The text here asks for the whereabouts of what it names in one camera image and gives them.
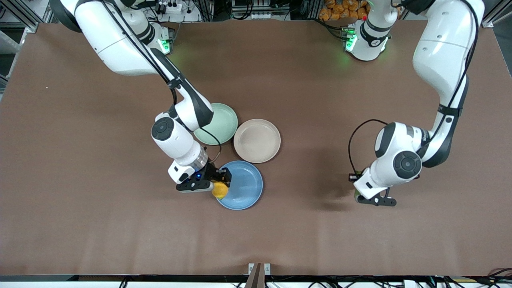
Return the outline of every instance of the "brown table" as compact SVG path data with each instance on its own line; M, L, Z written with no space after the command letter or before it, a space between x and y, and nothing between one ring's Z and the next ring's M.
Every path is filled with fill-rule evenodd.
M153 143L172 97L157 76L112 73L83 35L41 25L27 37L0 103L0 273L482 275L512 266L512 80L482 29L446 163L392 189L394 208L357 204L347 142L368 118L432 126L436 92L412 55L425 22L398 22L377 60L342 51L313 22L185 24L171 59L240 123L282 135L257 164L265 188L245 211L179 194ZM355 136L374 160L381 128ZM213 155L217 148L210 148ZM218 164L237 159L224 146Z

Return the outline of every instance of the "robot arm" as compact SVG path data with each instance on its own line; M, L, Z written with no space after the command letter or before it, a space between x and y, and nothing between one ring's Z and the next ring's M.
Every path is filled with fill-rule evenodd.
M158 74L170 89L178 90L183 96L183 101L155 118L151 129L158 147L174 159L168 173L178 184L178 190L211 191L214 188L211 180L229 187L229 171L215 169L190 134L210 123L213 117L210 103L160 49L149 48L139 38L140 34L134 32L124 16L132 10L128 6L133 3L127 5L122 0L119 3L118 0L62 0L65 4L52 1L54 13L64 8L63 13L56 13L59 19L71 27L76 24L110 70L126 76Z
M409 0L428 8L428 24L414 52L413 65L416 73L436 89L440 104L429 131L393 122L379 132L375 142L377 160L354 183L364 198L370 199L389 187L407 183L418 176L422 166L434 167L448 158L467 93L466 58L478 29L475 22L480 24L484 11L481 0L467 2L478 19L474 19L468 5L460 0L429 0L426 4L423 0ZM371 47L366 41L358 44L376 51L375 57L383 50L383 46ZM354 45L354 56L362 49Z

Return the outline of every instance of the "yellow object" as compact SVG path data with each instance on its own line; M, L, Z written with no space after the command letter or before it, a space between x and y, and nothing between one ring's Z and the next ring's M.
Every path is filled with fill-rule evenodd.
M336 5L336 0L325 0L325 6L327 6L327 8L329 9L332 9L332 7L334 7L334 5Z
M343 5L341 4L336 4L334 5L334 8L332 8L332 13L334 14L341 14L343 12Z
M226 197L229 188L222 182L212 182L214 183L214 189L211 191L211 193L215 196L215 198L222 200L222 198Z
M331 9L322 8L322 10L320 10L318 19L327 21L327 20L329 20L330 17L331 17Z
M362 19L364 16L368 16L368 14L366 14L366 9L365 8L359 8L357 10L357 19Z

